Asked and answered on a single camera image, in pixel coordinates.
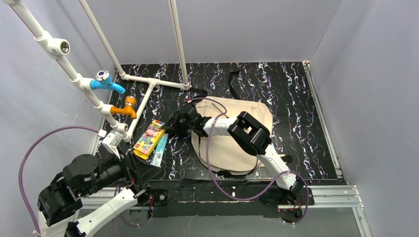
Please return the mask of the yellow crayon box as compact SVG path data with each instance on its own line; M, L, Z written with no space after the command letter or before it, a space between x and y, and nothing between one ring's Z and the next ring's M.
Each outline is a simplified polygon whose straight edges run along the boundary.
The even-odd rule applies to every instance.
M133 152L137 157L143 160L148 159L166 131L165 129L162 129L164 125L164 122L154 119L145 129L141 137L133 146Z

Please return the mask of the beige student backpack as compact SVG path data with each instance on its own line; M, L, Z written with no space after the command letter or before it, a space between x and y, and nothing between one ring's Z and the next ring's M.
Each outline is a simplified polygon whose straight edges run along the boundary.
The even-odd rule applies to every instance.
M210 99L218 101L226 107L227 113L221 118L236 117L239 113L245 111L261 122L273 135L273 116L268 107L261 102L248 101L233 89L233 79L237 79L239 76L245 76L244 70L229 73L228 86L233 96L232 99L212 96ZM201 163L207 166L206 151L208 151L211 170L219 176L248 175L256 168L265 167L256 157L243 151L229 134L226 136L212 135L209 146L207 146L207 137L200 137L192 132L191 139L192 146Z

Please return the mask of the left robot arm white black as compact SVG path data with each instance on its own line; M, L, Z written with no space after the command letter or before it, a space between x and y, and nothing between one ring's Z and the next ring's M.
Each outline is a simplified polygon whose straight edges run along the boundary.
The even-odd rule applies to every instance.
M38 197L37 234L41 237L91 237L123 211L139 204L146 184L161 168L138 159L133 152L105 160L84 154L65 166L57 179ZM89 215L79 218L87 198L103 188L124 181L120 193Z

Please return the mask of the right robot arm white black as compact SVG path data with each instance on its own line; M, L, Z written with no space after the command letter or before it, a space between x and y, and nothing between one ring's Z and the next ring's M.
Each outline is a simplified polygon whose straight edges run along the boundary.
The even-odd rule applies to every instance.
M225 118L226 112L216 117L205 117L194 106L176 111L162 126L167 133L185 136L190 130L199 137L206 137L205 158L210 163L210 140L215 136L229 136L246 154L257 158L267 170L275 175L268 186L248 201L261 197L276 184L283 201L294 203L302 191L305 181L291 171L272 145L270 131L248 112L242 111L236 117Z

